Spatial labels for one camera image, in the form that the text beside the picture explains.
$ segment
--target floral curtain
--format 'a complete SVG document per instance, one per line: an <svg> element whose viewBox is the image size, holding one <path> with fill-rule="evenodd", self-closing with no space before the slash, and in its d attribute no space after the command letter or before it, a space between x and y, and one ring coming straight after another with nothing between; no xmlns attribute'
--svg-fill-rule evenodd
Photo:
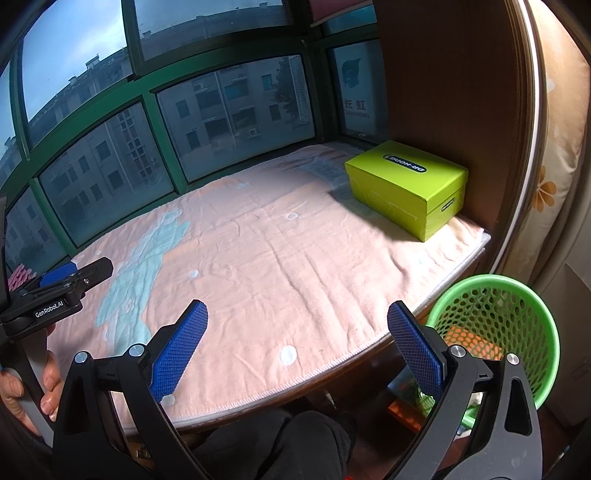
<svg viewBox="0 0 591 480"><path fill-rule="evenodd" d="M547 132L530 210L501 269L529 282L579 166L589 108L590 69L577 45L541 0L530 0L545 64Z"/></svg>

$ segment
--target mesh basket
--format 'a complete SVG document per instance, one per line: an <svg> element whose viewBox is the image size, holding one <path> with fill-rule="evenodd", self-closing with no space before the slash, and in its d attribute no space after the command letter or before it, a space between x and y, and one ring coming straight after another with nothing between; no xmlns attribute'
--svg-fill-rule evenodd
<svg viewBox="0 0 591 480"><path fill-rule="evenodd" d="M516 353L534 394L535 406L544 402L558 371L560 345L550 311L528 287L500 275L477 275L445 292L429 314L448 345L458 343L473 356L500 360ZM419 408L427 414L431 397L420 394ZM474 426L477 407L470 407L462 424Z"/></svg>

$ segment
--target tree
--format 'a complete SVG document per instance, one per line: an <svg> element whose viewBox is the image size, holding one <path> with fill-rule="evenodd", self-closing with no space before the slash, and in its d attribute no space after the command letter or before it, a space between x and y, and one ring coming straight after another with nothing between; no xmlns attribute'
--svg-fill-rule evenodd
<svg viewBox="0 0 591 480"><path fill-rule="evenodd" d="M288 57L284 57L279 62L275 79L277 81L275 85L275 101L283 104L283 109L291 115L292 119L298 118L300 111L297 107L296 89L294 88Z"/></svg>

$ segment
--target mattress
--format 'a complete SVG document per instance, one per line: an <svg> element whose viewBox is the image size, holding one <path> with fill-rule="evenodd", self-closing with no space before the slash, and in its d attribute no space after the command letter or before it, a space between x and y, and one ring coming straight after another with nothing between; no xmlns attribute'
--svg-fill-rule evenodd
<svg viewBox="0 0 591 480"><path fill-rule="evenodd" d="M194 190L95 241L74 262L112 260L112 278L48 338L65 375L76 352L120 355L174 323L193 299L209 326L162 405L177 428L317 379L388 335L388 306L414 311L446 288L488 236L454 218L414 239L351 194L350 151L326 145ZM122 394L122 425L134 425Z"/></svg>

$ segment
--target window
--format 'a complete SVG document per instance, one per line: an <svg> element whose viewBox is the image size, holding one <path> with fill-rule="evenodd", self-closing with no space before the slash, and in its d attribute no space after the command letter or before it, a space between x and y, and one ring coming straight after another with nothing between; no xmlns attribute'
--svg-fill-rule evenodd
<svg viewBox="0 0 591 480"><path fill-rule="evenodd" d="M173 108L178 119L174 103ZM115 112L78 139L39 176L51 206L77 246L173 191L142 104L136 103L127 110ZM129 128L128 122L135 125L138 134L135 140L141 145L137 147L132 142L132 150L121 135L122 124ZM136 160L145 164L138 166ZM76 171L76 188L66 191L55 188L55 177L63 175L70 181L70 168L76 170L78 164L81 169L92 170L92 174Z"/></svg>
<svg viewBox="0 0 591 480"><path fill-rule="evenodd" d="M281 120L281 111L279 110L279 105L269 105L269 112L271 113L272 122Z"/></svg>
<svg viewBox="0 0 591 480"><path fill-rule="evenodd" d="M210 140L212 138L221 137L230 132L228 122L226 122L225 118L205 122L205 130L207 130L207 136Z"/></svg>
<svg viewBox="0 0 591 480"><path fill-rule="evenodd" d="M78 88L78 98L80 99L80 104L83 104L85 101L89 100L92 97L92 93L90 92L90 86L82 85Z"/></svg>
<svg viewBox="0 0 591 480"><path fill-rule="evenodd" d="M121 178L119 170L115 170L113 173L109 174L109 182L111 183L113 190L120 189L123 186L123 179Z"/></svg>
<svg viewBox="0 0 591 480"><path fill-rule="evenodd" d="M145 59L206 38L290 23L281 0L137 0L135 11Z"/></svg>
<svg viewBox="0 0 591 480"><path fill-rule="evenodd" d="M41 237L41 240L43 240L44 242L47 242L49 240L49 235L47 235L47 232L43 227L41 227L37 233Z"/></svg>
<svg viewBox="0 0 591 480"><path fill-rule="evenodd" d="M60 110L61 110L61 115L63 118L70 115L70 107L68 106L67 101L63 101L62 103L60 103Z"/></svg>
<svg viewBox="0 0 591 480"><path fill-rule="evenodd" d="M234 126L236 126L237 130L256 125L255 108L253 106L245 108L244 110L233 114L232 119L234 120Z"/></svg>
<svg viewBox="0 0 591 480"><path fill-rule="evenodd" d="M66 252L42 215L34 220L30 218L27 207L31 205L35 211L39 210L31 189L27 189L7 214L8 232L12 240L6 245L6 262L13 271L22 263L41 274L64 258Z"/></svg>
<svg viewBox="0 0 591 480"><path fill-rule="evenodd" d="M41 14L22 47L22 89L34 145L71 111L131 74L125 47L121 0L60 0ZM59 119L46 121L56 109Z"/></svg>
<svg viewBox="0 0 591 480"><path fill-rule="evenodd" d="M186 116L190 115L189 107L187 106L186 100L181 100L180 102L177 102L177 110L180 118L185 118Z"/></svg>
<svg viewBox="0 0 591 480"><path fill-rule="evenodd" d="M80 197L80 201L82 202L82 205L88 205L90 203L90 200L88 199L88 195L86 194L86 192L84 190L82 190L78 196Z"/></svg>
<svg viewBox="0 0 591 480"><path fill-rule="evenodd" d="M78 175L76 174L76 171L72 167L68 168L68 175L70 176L71 181L78 180Z"/></svg>
<svg viewBox="0 0 591 480"><path fill-rule="evenodd" d="M63 192L66 188L68 188L70 179L68 178L68 175L62 173L61 175L58 175L56 178L54 178L51 181L51 184L58 192Z"/></svg>
<svg viewBox="0 0 591 480"><path fill-rule="evenodd" d="M235 98L240 98L248 95L248 81L244 80L237 80L231 85L224 87L226 91L226 98L228 100L234 100Z"/></svg>
<svg viewBox="0 0 591 480"><path fill-rule="evenodd" d="M0 187L21 162L17 139L12 126L9 90L10 64L0 75Z"/></svg>
<svg viewBox="0 0 591 480"><path fill-rule="evenodd" d="M261 79L263 90L273 90L273 75L263 75Z"/></svg>
<svg viewBox="0 0 591 480"><path fill-rule="evenodd" d="M350 28L360 27L361 25L376 23L377 21L374 6L368 5L367 7L358 8L357 10L339 15L332 20L328 20L324 24L324 32L327 35L331 35Z"/></svg>
<svg viewBox="0 0 591 480"><path fill-rule="evenodd" d="M273 74L273 91L265 92L260 87L262 72L277 72ZM223 105L205 111L205 105L212 106L211 101L205 103L202 100L207 98L206 95L209 99L215 99L216 104L222 103L218 91L210 90L214 73L187 80L157 93L168 134L189 182L315 135L300 56L257 60L217 74L223 79L232 79L242 73L245 77L236 83L257 85L246 97L248 103L246 98L243 100L246 105L251 103L254 107L241 109L240 102L224 100ZM199 84L206 85L207 90L193 93L194 86ZM181 124L176 107L181 99L187 101L191 111L200 108L201 119L193 115L189 125ZM270 100L275 105L271 105L267 113L266 106L271 103Z"/></svg>
<svg viewBox="0 0 591 480"><path fill-rule="evenodd" d="M201 143L199 143L199 137L197 136L196 131L192 131L187 134L187 141L189 142L189 148L191 150L201 147Z"/></svg>
<svg viewBox="0 0 591 480"><path fill-rule="evenodd" d="M389 139L384 60L378 40L331 51L341 129L373 143Z"/></svg>
<svg viewBox="0 0 591 480"><path fill-rule="evenodd" d="M222 99L220 98L220 94L217 90L212 90L211 92L197 93L195 97L197 98L197 104L199 104L200 110L204 110L206 108L210 108L214 105L219 105L220 103L222 103Z"/></svg>
<svg viewBox="0 0 591 480"><path fill-rule="evenodd" d="M82 155L78 159L78 163L80 164L80 169L82 170L82 173L86 173L90 170L90 167L88 166L88 162L86 161L86 157L84 155Z"/></svg>
<svg viewBox="0 0 591 480"><path fill-rule="evenodd" d="M90 191L95 196L95 200L98 202L103 198L103 192L101 192L100 187L95 183L90 187Z"/></svg>
<svg viewBox="0 0 591 480"><path fill-rule="evenodd" d="M96 152L99 154L99 158L101 160L104 160L104 159L109 158L111 156L111 151L109 150L109 146L107 145L106 140L99 143L96 146Z"/></svg>

